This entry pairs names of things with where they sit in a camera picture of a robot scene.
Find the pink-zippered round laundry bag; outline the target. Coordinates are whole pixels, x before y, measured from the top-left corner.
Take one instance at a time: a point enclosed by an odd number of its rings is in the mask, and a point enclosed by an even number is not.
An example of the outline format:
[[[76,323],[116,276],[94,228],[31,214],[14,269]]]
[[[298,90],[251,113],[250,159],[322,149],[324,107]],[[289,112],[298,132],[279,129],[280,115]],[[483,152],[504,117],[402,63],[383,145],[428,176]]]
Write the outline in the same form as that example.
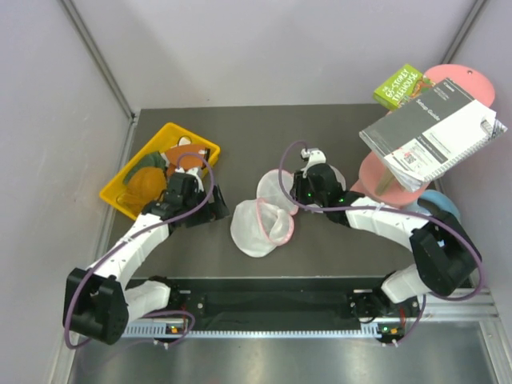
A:
[[[259,180],[255,198],[236,205],[230,235],[241,252],[262,258],[292,238],[298,207],[281,190],[292,185],[290,172],[270,170]]]

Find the mustard yellow lace bra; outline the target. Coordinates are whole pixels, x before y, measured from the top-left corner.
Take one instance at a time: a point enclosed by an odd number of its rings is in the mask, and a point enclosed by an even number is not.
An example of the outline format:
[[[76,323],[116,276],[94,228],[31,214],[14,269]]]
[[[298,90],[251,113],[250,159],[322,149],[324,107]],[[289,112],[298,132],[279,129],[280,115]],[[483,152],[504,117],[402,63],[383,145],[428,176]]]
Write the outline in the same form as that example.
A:
[[[146,204],[160,197],[166,188],[166,176],[161,168],[145,166],[129,176],[124,186],[117,203],[139,214]]]

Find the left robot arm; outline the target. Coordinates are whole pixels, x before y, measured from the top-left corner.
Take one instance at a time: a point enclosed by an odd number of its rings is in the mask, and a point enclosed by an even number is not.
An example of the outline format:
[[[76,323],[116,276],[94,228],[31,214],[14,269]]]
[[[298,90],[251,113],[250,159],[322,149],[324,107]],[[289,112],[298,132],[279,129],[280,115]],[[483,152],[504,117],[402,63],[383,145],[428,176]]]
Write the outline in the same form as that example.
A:
[[[152,312],[175,316],[181,298],[159,278],[130,288],[134,273],[176,229],[207,224],[229,215],[219,185],[205,188],[190,171],[174,173],[167,187],[148,202],[132,227],[99,260],[73,269],[66,280],[62,324],[65,336],[77,333],[112,345],[126,326]]]

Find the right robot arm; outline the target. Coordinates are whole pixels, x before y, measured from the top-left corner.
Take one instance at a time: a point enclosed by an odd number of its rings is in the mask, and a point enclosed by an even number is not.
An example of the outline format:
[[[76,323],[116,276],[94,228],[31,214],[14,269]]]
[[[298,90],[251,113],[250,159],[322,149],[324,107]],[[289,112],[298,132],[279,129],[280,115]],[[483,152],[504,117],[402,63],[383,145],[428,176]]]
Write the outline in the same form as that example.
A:
[[[374,289],[374,308],[382,316],[394,315],[405,300],[419,295],[452,295],[482,265],[481,255],[452,213],[440,210],[429,216],[396,210],[344,190],[325,163],[295,171],[290,196],[300,207],[324,213],[334,223],[371,232],[412,253],[412,265],[391,273]]]

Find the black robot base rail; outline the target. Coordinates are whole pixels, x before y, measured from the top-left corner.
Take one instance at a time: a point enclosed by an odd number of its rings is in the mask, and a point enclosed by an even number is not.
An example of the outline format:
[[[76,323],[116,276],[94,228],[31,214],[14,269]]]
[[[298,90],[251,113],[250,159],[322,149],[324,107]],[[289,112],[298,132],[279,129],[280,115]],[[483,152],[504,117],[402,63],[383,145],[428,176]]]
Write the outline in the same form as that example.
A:
[[[202,331],[356,330],[385,318],[401,326],[417,299],[384,306],[379,278],[167,278],[169,307],[187,310]]]

